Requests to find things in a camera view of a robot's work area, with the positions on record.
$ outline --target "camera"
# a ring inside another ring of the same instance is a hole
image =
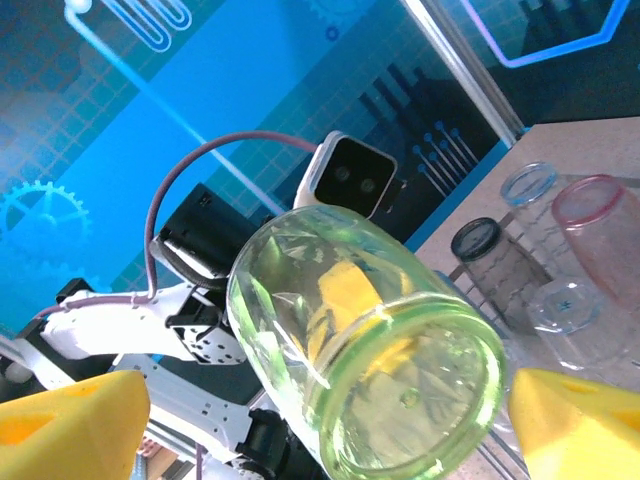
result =
[[[397,170],[393,157],[343,132],[331,132],[307,168],[294,208],[337,205],[370,218],[380,207]]]

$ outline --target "camera lens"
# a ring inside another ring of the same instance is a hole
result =
[[[360,190],[362,190],[364,193],[371,193],[373,192],[374,188],[376,188],[376,182],[374,182],[370,178],[363,180],[360,184]]]
[[[351,175],[351,172],[345,166],[336,168],[336,171],[334,173],[339,182],[346,182]]]

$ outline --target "green glass jar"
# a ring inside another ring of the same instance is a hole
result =
[[[236,259],[227,312],[267,393],[335,480],[440,478],[501,405],[492,328],[349,210],[306,207],[263,226]]]

